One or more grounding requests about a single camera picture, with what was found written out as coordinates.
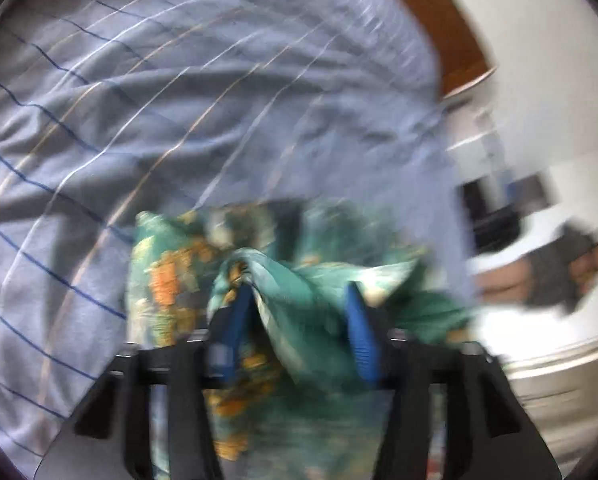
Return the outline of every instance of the teal patterned cloth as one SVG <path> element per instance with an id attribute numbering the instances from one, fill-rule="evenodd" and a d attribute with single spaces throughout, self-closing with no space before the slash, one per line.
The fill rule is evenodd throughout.
<path id="1" fill-rule="evenodd" d="M 346 341 L 344 288 L 426 342 L 462 328 L 468 311 L 429 290 L 422 247 L 386 215 L 351 203 L 287 201 L 138 215 L 127 287 L 128 339 L 172 344 L 205 326 L 236 288 L 256 313 L 229 390 L 206 392 L 218 455 L 244 479 L 369 478 L 390 401 L 367 390 Z M 153 462 L 167 477 L 164 392 L 154 391 Z"/>

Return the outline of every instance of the striped fabric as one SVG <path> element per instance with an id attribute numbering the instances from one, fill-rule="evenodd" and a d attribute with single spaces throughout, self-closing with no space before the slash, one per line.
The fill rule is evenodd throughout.
<path id="1" fill-rule="evenodd" d="M 469 298 L 436 59 L 397 0 L 19 0 L 0 23 L 0 445 L 32 478 L 125 335 L 134 217 L 390 208 Z"/>

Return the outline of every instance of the light blue striped bedsheet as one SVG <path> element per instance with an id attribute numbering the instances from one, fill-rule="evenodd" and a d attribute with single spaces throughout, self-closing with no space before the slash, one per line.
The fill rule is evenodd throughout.
<path id="1" fill-rule="evenodd" d="M 125 335 L 135 215 L 389 207 L 472 293 L 436 57 L 398 0 L 18 0 L 0 22 L 0 445 L 28 477 Z"/>

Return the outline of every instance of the blue gripper pad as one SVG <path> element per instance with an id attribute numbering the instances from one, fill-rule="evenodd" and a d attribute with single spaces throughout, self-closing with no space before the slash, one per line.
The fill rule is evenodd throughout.
<path id="1" fill-rule="evenodd" d="M 374 328 L 368 319 L 368 307 L 356 283 L 346 286 L 346 314 L 348 340 L 354 353 L 356 371 L 362 380 L 376 384 L 383 377 L 381 349 Z"/>
<path id="2" fill-rule="evenodd" d="M 213 377 L 226 383 L 234 380 L 239 367 L 239 346 L 248 328 L 248 311 L 254 302 L 250 285 L 241 285 L 230 306 L 220 308 L 212 318 L 220 316 L 218 323 L 210 323 L 210 345 L 207 365 Z"/>

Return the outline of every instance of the white wall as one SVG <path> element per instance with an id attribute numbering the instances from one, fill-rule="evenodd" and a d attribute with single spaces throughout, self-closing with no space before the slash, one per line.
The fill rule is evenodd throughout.
<path id="1" fill-rule="evenodd" d="M 492 63 L 515 171 L 598 150 L 598 17 L 586 0 L 456 0 Z"/>

